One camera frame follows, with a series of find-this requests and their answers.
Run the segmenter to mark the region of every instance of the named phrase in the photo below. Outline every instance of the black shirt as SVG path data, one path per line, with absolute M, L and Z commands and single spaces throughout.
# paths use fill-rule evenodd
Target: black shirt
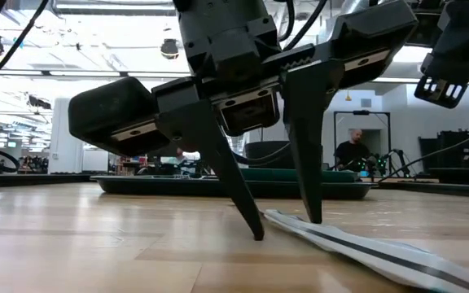
M 335 156 L 340 158 L 339 164 L 342 165 L 346 165 L 354 159 L 366 158 L 369 154 L 368 148 L 362 143 L 343 142 L 335 150 Z

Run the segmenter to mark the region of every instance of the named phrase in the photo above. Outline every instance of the man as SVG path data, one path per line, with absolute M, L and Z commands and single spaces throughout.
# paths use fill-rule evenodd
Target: man
M 354 129 L 350 133 L 350 140 L 341 143 L 335 150 L 335 164 L 338 169 L 342 169 L 346 164 L 352 160 L 366 158 L 370 152 L 368 148 L 361 143 L 363 132 L 360 129 Z M 351 164 L 346 169 L 353 170 L 354 172 L 361 171 L 357 164 Z
M 168 160 L 168 163 L 169 164 L 180 164 L 181 162 L 187 160 L 187 158 L 184 156 L 184 151 L 181 150 L 180 148 L 177 148 L 177 156 L 176 157 L 173 157 L 173 158 L 170 158 Z

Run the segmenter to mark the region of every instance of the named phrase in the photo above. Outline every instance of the black stripe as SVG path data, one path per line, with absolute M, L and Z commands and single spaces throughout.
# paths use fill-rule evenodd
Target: black stripe
M 446 272 L 441 271 L 439 269 L 434 269 L 434 268 L 431 268 L 431 267 L 426 266 L 426 265 L 417 264 L 417 263 L 414 263 L 412 261 L 404 260 L 404 259 L 399 258 L 399 257 L 390 256 L 386 253 L 382 253 L 380 251 L 376 251 L 376 250 L 370 249 L 368 247 L 363 247 L 363 246 L 361 246 L 359 244 L 356 244 L 356 243 L 351 243 L 351 242 L 348 242 L 348 241 L 345 241 L 345 240 L 342 240 L 342 239 L 339 239 L 339 238 L 336 238 L 336 237 L 332 237 L 330 235 L 321 233 L 321 232 L 316 231 L 316 230 L 307 229 L 307 228 L 300 228 L 300 227 L 296 227 L 296 226 L 295 226 L 295 228 L 297 228 L 299 230 L 302 230 L 304 232 L 316 235 L 318 237 L 324 238 L 326 240 L 332 241 L 333 243 L 338 243 L 340 245 L 343 245 L 343 246 L 352 248 L 354 250 L 366 253 L 370 256 L 380 258 L 381 260 L 386 260 L 386 261 L 391 262 L 393 264 L 400 265 L 400 266 L 406 267 L 408 269 L 413 269 L 413 270 L 416 270 L 416 271 L 421 272 L 421 273 L 425 273 L 427 275 L 433 276 L 435 278 L 439 278 L 441 280 L 447 281 L 447 282 L 452 283 L 456 286 L 460 286 L 464 289 L 469 290 L 469 281 L 462 280 L 461 278 L 455 277 L 454 275 L 452 275 L 450 273 L 446 273 Z

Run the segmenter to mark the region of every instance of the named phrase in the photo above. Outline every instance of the wooden floor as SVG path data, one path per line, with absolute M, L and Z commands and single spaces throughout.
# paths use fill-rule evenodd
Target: wooden floor
M 261 209 L 302 214 L 295 200 Z M 469 198 L 373 190 L 327 201 L 325 222 L 399 239 L 469 268 Z M 228 199 L 102 195 L 96 183 L 0 188 L 0 292 L 408 292 L 265 223 L 255 242 Z

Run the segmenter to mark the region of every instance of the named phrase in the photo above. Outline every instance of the bald man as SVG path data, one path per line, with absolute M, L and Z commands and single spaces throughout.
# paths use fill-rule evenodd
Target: bald man
M 350 133 L 350 139 L 347 142 L 341 143 L 335 150 L 336 165 L 342 168 L 354 159 L 366 158 L 370 152 L 368 147 L 361 143 L 363 132 L 360 129 L 354 129 Z M 348 166 L 348 169 L 355 172 L 361 170 L 357 169 L 356 164 Z

